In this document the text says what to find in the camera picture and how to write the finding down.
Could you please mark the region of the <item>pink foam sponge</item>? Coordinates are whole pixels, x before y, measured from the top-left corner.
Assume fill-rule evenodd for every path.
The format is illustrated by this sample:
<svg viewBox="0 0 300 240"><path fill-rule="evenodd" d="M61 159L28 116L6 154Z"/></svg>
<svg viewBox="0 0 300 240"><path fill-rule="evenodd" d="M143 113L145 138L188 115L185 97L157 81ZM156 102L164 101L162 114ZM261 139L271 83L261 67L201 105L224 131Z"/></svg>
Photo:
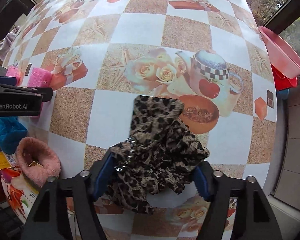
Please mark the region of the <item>pink foam sponge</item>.
<svg viewBox="0 0 300 240"><path fill-rule="evenodd" d="M49 87L52 80L52 74L50 71L43 68L33 68L27 87Z"/></svg>
<svg viewBox="0 0 300 240"><path fill-rule="evenodd" d="M23 74L22 72L15 66L9 66L7 68L6 75L7 77L15 77L17 80L17 86L20 86L23 80Z"/></svg>

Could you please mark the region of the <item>blue cloth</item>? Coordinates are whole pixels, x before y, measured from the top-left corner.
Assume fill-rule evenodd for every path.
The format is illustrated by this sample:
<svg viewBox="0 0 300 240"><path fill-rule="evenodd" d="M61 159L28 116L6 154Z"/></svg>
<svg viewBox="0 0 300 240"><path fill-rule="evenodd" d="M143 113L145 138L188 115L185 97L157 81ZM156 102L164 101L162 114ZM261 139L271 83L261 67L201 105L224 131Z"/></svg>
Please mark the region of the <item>blue cloth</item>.
<svg viewBox="0 0 300 240"><path fill-rule="evenodd" d="M17 117L0 117L0 148L9 155L15 153L21 139L28 134L27 128Z"/></svg>

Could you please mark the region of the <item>leopard print fabric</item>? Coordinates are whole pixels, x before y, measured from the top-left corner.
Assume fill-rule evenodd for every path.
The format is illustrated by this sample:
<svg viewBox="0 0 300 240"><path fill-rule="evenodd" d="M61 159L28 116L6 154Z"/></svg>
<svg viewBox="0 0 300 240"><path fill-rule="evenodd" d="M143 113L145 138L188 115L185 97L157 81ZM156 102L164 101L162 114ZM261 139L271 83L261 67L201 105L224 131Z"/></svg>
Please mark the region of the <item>leopard print fabric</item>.
<svg viewBox="0 0 300 240"><path fill-rule="evenodd" d="M179 119L183 109L177 99L134 99L129 138L110 148L115 171L106 194L114 204L152 214L147 194L167 188L181 194L192 183L194 169L210 152Z"/></svg>

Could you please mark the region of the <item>pink fuzzy sock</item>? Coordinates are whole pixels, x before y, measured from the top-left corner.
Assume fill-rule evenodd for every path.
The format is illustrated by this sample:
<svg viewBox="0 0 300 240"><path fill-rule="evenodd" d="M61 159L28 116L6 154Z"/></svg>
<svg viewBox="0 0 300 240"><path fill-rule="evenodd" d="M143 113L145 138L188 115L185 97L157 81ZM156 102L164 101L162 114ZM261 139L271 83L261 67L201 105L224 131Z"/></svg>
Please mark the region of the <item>pink fuzzy sock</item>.
<svg viewBox="0 0 300 240"><path fill-rule="evenodd" d="M21 139L15 156L23 174L39 188L43 187L47 178L58 178L61 173L61 162L57 154L36 138Z"/></svg>

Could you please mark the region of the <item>pink towel on rack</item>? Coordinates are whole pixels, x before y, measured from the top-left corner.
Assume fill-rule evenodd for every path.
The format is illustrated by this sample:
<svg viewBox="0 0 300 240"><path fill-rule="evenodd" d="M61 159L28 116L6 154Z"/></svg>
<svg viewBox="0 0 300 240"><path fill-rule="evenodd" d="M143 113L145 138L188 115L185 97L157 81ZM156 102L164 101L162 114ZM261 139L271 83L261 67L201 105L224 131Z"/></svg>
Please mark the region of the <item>pink towel on rack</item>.
<svg viewBox="0 0 300 240"><path fill-rule="evenodd" d="M10 47L19 31L20 26L14 26L12 30L4 37L3 41L0 44L0 60L4 62L7 53L10 50Z"/></svg>

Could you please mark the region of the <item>white orange tissue pack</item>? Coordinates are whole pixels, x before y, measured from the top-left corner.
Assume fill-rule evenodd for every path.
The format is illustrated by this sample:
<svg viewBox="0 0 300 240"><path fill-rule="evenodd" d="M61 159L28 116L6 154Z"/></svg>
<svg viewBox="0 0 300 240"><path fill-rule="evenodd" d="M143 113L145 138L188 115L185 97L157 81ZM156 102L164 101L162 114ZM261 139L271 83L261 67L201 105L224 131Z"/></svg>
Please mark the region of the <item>white orange tissue pack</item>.
<svg viewBox="0 0 300 240"><path fill-rule="evenodd" d="M3 168L0 174L8 204L25 224L39 191L26 180L19 166Z"/></svg>

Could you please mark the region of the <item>checkered patterned tablecloth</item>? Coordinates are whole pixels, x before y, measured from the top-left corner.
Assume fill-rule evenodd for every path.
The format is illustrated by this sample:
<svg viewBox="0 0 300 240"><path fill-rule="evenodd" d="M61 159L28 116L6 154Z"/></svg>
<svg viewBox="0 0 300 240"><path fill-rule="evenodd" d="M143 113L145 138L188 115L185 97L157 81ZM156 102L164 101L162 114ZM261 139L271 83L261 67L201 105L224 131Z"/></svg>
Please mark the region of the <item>checkered patterned tablecloth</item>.
<svg viewBox="0 0 300 240"><path fill-rule="evenodd" d="M191 146L228 177L263 185L276 129L266 46L248 0L41 0L3 59L20 84L33 71L56 86L40 116L21 118L73 177L109 148L136 150L120 178L147 191L152 213L130 196L102 196L95 210L108 239L195 239L210 204L179 187Z"/></svg>

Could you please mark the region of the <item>red plastic basin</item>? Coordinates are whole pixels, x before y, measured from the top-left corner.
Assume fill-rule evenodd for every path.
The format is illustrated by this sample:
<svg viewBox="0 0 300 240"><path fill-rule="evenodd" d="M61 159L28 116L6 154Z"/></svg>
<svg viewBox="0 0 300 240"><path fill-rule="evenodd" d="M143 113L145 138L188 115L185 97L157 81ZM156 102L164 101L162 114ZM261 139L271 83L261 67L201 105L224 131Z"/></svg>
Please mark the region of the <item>red plastic basin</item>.
<svg viewBox="0 0 300 240"><path fill-rule="evenodd" d="M274 83L277 91L297 87L298 85L297 77L294 77L292 79L287 78L273 65L271 65L271 69L273 71Z"/></svg>

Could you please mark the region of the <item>pink plastic basin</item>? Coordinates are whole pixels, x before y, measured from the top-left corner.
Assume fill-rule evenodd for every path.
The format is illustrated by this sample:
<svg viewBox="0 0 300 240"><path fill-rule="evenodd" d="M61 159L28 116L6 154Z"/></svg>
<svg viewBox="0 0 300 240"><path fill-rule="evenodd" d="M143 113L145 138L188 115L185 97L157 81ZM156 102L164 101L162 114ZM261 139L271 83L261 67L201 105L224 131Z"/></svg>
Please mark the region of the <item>pink plastic basin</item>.
<svg viewBox="0 0 300 240"><path fill-rule="evenodd" d="M270 29L259 26L270 63L284 76L293 79L300 74L300 57L295 50L279 35Z"/></svg>

